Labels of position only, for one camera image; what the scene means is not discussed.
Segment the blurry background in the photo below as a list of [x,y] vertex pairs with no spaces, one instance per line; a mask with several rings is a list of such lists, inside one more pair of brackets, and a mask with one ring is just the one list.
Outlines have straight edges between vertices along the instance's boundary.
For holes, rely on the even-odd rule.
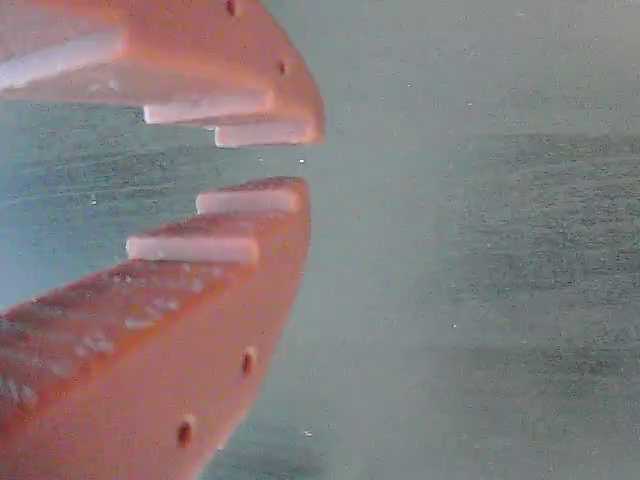
[[0,304],[124,257],[198,191],[311,185],[304,285],[205,479],[635,479],[640,3],[271,1],[316,148],[0,105]]

